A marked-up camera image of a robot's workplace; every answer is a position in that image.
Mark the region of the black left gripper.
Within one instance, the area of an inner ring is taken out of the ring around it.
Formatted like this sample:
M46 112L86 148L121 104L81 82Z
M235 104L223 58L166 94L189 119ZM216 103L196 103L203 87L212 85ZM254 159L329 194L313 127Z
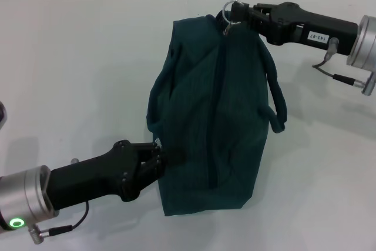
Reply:
M167 168L185 161L186 155L180 149L163 150L155 142L121 140L101 156L52 170L48 198L56 210L106 195L131 202L162 178Z

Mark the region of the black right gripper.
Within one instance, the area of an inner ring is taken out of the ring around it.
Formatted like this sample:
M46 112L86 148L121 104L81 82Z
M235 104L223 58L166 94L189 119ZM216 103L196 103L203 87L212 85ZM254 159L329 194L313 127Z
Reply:
M329 40L337 38L337 53L349 55L358 35L358 25L329 16L308 12L292 2L256 4L235 1L231 5L232 23L249 22L251 29L273 45L300 43L328 49Z

